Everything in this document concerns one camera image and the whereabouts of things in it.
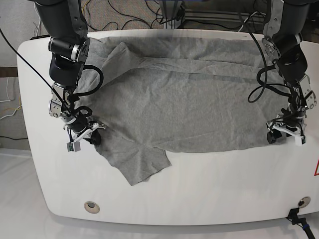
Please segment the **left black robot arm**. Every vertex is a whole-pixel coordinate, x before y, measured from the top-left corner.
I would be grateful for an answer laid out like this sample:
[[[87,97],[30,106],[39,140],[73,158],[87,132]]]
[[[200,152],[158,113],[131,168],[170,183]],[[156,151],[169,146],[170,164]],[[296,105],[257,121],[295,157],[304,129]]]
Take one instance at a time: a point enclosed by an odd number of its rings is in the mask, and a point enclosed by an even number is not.
[[[306,74],[306,57],[301,49],[302,28],[312,0],[269,0],[264,19],[262,43],[271,66],[265,66],[257,74],[261,88],[267,88],[288,97],[288,107],[282,109],[275,119],[267,122],[267,141],[275,143],[282,134],[293,136],[296,145],[306,142],[306,111],[317,105],[316,95],[311,89],[310,78]],[[276,89],[275,84],[261,81],[261,75],[277,69],[289,93]]]

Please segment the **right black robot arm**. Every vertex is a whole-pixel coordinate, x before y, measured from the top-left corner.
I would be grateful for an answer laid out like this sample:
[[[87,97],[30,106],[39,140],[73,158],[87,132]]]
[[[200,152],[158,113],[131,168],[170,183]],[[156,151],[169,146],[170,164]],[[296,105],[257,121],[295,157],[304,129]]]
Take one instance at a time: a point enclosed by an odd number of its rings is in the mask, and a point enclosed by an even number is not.
[[[52,53],[49,75],[54,81],[49,114],[63,120],[70,141],[68,151],[76,151],[80,140],[100,145],[98,132],[102,124],[91,120],[92,110],[87,106],[76,107],[80,97],[89,96],[99,90],[104,81],[103,73],[85,62],[88,57],[90,39],[88,25],[79,0],[36,0],[35,8],[46,28]],[[84,70],[94,70],[99,75],[98,85],[87,92],[75,90]]]

